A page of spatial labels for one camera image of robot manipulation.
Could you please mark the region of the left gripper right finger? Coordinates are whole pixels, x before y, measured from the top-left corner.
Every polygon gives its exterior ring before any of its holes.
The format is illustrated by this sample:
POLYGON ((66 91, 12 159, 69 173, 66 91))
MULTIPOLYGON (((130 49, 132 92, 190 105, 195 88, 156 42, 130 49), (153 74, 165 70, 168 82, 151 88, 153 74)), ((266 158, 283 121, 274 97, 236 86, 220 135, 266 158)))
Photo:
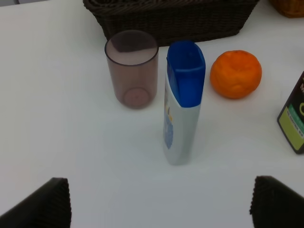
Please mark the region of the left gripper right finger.
POLYGON ((257 176, 249 214, 255 228, 302 228, 304 198, 272 176, 257 176))

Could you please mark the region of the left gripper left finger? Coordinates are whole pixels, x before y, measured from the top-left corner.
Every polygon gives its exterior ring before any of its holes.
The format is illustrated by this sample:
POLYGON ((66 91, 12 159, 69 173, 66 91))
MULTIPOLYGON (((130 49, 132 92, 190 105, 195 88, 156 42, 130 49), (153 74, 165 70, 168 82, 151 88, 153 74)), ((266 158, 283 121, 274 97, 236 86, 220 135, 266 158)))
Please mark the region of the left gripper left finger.
POLYGON ((51 178, 0 216, 2 228, 69 228, 72 210, 67 178, 51 178))

